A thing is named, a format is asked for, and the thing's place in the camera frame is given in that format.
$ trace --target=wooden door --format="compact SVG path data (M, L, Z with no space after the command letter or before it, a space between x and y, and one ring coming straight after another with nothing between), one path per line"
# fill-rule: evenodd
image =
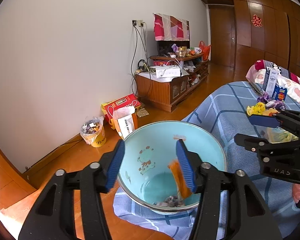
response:
M211 29L211 62L234 67L234 7L209 5Z

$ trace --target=human hand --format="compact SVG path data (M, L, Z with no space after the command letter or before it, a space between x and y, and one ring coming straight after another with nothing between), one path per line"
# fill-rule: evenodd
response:
M292 198L295 201L295 203L298 203L300 201L300 185L299 184L293 184Z

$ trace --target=glass jar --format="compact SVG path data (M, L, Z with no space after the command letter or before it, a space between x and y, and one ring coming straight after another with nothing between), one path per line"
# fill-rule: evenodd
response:
M185 57L186 56L186 49L184 47L178 48L178 56Z

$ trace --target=orange plastic bag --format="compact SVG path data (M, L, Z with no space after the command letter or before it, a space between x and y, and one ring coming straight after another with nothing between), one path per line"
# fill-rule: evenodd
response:
M206 46L206 47L202 50L202 52L203 52L203 60L208 60L209 54L210 54L210 48L211 48L211 45Z
M199 48L201 49L201 51L203 52L204 48L206 47L206 45L204 44L203 41L199 42Z

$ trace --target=blue checkered blanket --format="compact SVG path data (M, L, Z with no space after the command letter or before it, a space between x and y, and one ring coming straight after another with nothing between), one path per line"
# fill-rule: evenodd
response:
M258 95L247 82L232 82L209 95L183 121L194 123L210 131L221 143L227 155L227 171L244 170L256 185L279 225L282 237L288 236L300 222L300 209L291 197L292 184L259 174L257 155L234 143L237 133L261 137L265 128L251 125L246 116L247 106L257 102ZM288 109L300 111L300 104L287 97ZM221 193L217 239L224 236L226 224L226 192ZM157 230L175 240L189 237L196 209L174 215L159 215L132 201L121 188L114 198L115 214L135 225Z

